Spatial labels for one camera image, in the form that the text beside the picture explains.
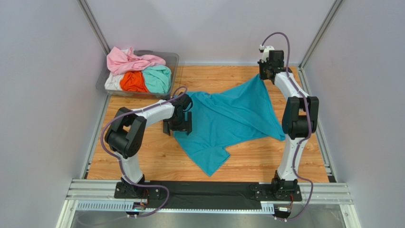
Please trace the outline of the teal t shirt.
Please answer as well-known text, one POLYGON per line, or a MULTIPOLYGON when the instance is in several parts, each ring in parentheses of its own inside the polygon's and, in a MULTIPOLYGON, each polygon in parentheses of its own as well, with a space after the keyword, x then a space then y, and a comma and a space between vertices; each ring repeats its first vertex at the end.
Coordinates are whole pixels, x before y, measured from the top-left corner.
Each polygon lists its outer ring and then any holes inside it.
POLYGON ((230 157, 226 147, 272 137, 285 140, 264 82, 259 75, 221 93, 188 92, 192 131, 174 132, 181 148, 208 176, 230 157))

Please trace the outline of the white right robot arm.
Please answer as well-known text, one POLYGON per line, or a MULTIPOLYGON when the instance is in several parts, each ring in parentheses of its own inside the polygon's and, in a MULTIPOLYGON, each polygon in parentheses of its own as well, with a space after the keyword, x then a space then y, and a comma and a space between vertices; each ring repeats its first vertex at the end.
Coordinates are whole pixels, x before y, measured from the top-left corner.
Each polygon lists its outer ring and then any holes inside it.
POLYGON ((271 181, 270 193, 276 200, 298 197, 298 167, 304 146, 316 131, 319 99, 306 93, 284 66, 284 51, 272 46, 261 46, 262 58, 258 61, 262 80, 270 80, 283 94, 286 106, 282 117, 282 130, 286 145, 281 163, 271 181))

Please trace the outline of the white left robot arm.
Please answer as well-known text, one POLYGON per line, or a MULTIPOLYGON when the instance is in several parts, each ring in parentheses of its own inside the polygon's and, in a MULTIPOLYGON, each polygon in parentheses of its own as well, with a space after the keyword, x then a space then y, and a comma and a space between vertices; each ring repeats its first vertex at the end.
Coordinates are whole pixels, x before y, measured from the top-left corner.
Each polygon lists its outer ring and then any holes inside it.
POLYGON ((102 145, 108 145, 109 154, 119 161, 121 181, 116 185, 116 199, 146 198, 148 186, 141 171, 138 151, 141 148, 145 130, 150 125, 162 122, 163 133, 192 132, 192 99, 185 93, 141 109, 120 108, 114 119, 103 130, 102 145))

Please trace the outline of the mint green t shirt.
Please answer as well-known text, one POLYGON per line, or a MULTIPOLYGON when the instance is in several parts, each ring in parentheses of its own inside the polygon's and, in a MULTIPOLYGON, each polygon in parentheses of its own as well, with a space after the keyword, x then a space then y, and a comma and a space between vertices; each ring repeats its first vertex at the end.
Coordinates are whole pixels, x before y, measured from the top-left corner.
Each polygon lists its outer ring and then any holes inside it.
POLYGON ((142 74, 149 92, 158 94, 169 92, 172 82, 170 68, 164 65, 151 66, 145 68, 142 74))

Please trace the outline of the orange t shirt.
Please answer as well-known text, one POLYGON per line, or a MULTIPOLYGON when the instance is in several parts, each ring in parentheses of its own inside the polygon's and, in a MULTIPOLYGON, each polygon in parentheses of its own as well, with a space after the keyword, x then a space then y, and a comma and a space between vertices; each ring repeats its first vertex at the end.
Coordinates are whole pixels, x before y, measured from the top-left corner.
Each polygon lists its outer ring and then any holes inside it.
POLYGON ((120 82, 123 91, 149 92, 141 71, 126 72, 120 82))

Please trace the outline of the clear plastic storage bin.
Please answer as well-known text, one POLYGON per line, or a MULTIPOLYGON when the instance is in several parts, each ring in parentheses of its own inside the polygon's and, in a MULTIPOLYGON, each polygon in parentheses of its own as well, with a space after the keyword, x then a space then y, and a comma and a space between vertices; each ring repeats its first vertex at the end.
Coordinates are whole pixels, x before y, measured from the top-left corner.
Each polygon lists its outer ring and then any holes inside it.
POLYGON ((179 56, 175 53, 134 51, 113 47, 96 88, 110 95, 165 97, 175 84, 179 56))

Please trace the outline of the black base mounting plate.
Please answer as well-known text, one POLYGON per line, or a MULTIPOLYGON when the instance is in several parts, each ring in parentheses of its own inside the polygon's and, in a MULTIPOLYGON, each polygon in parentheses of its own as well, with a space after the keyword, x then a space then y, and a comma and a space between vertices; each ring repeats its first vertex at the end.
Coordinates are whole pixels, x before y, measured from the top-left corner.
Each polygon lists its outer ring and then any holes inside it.
POLYGON ((262 201, 301 202, 300 189, 273 191, 258 182, 150 181, 142 187, 117 182, 116 199, 136 199, 149 208, 164 209, 261 209, 262 201))

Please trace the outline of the white t shirt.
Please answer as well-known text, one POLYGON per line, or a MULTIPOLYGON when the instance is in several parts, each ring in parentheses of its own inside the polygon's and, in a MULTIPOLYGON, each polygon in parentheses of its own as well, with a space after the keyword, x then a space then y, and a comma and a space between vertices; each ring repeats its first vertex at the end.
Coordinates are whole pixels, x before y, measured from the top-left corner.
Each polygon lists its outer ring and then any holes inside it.
POLYGON ((124 74, 114 76, 112 73, 110 73, 104 84, 105 90, 122 91, 120 82, 123 78, 124 74))

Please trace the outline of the pink t shirt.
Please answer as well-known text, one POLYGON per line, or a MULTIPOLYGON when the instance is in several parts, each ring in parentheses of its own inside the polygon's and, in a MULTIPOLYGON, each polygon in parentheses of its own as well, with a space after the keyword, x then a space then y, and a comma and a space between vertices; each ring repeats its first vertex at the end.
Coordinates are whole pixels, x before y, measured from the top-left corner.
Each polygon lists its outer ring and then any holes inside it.
POLYGON ((165 65, 166 61, 155 55, 137 56, 130 47, 127 50, 120 50, 113 47, 106 56, 107 69, 113 76, 122 75, 130 71, 142 71, 148 67, 165 65))

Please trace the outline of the small electronics board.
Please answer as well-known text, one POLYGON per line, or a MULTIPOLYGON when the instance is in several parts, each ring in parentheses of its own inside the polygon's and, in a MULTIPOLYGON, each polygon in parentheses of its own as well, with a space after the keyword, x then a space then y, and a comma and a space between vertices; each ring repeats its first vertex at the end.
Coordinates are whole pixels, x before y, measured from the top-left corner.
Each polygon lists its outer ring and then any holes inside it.
POLYGON ((133 211, 143 211, 147 208, 147 204, 144 202, 134 202, 132 205, 132 210, 133 211))

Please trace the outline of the aluminium frame rail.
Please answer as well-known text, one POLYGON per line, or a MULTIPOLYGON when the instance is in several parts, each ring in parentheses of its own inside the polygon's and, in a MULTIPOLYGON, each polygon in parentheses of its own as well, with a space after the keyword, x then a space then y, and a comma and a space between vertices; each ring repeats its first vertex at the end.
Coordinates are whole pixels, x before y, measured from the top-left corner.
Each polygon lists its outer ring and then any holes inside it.
POLYGON ((301 61, 300 65, 299 65, 300 70, 304 70, 304 68, 309 63, 316 48, 318 47, 319 43, 321 42, 322 38, 324 37, 326 31, 328 30, 330 24, 332 23, 333 19, 335 18, 336 14, 338 13, 343 2, 344 2, 344 0, 335 0, 333 2, 326 17, 323 20, 321 26, 319 27, 314 39, 312 40, 309 48, 307 49, 307 51, 303 57, 303 60, 301 61))

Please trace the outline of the left aluminium corner post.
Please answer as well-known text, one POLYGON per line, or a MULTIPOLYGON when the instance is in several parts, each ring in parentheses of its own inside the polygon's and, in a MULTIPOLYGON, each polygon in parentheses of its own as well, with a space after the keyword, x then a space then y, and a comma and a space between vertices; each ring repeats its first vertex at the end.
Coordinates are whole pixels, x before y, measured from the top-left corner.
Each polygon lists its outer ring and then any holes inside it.
POLYGON ((86 17, 91 29, 93 30, 103 52, 105 55, 108 55, 110 52, 109 45, 107 43, 107 40, 91 10, 91 7, 87 0, 77 0, 82 12, 84 13, 84 16, 86 17))

